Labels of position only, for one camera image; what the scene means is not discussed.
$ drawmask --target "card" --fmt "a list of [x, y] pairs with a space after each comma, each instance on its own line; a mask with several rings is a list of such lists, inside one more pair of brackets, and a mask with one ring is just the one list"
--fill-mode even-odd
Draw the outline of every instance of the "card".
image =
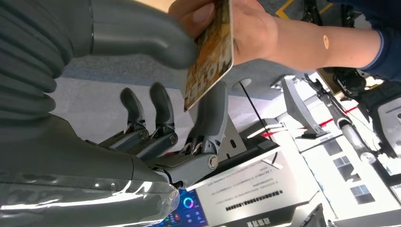
[[196, 63], [188, 70], [184, 111], [195, 105], [234, 63], [231, 0], [217, 0], [216, 17], [195, 40], [199, 48]]

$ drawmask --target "display screen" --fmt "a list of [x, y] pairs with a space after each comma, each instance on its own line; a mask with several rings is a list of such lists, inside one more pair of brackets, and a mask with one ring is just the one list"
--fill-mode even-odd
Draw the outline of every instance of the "display screen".
[[208, 225], [196, 190], [180, 190], [180, 204], [154, 227], [202, 227]]

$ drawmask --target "fingernail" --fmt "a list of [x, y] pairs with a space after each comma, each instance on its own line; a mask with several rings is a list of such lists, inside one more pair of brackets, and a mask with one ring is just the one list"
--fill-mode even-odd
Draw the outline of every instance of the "fingernail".
[[200, 23], [207, 20], [211, 16], [213, 9], [214, 9], [214, 3], [209, 3], [203, 6], [202, 8], [198, 9], [193, 13], [192, 20], [195, 23]]

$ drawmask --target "wrist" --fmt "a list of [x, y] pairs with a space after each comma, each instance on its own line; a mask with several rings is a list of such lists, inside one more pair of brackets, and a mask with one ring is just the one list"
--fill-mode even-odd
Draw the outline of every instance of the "wrist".
[[278, 51], [279, 42], [279, 24], [277, 23], [277, 18], [269, 14], [263, 15], [261, 17], [265, 24], [265, 29], [262, 30], [263, 33], [263, 55], [262, 59], [272, 61], [275, 59]]

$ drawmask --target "blue sleeve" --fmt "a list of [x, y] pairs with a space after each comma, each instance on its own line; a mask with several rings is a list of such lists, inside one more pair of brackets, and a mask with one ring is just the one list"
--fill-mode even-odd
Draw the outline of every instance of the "blue sleeve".
[[376, 31], [382, 40], [380, 51], [373, 62], [361, 70], [401, 82], [401, 33], [392, 28], [379, 28]]

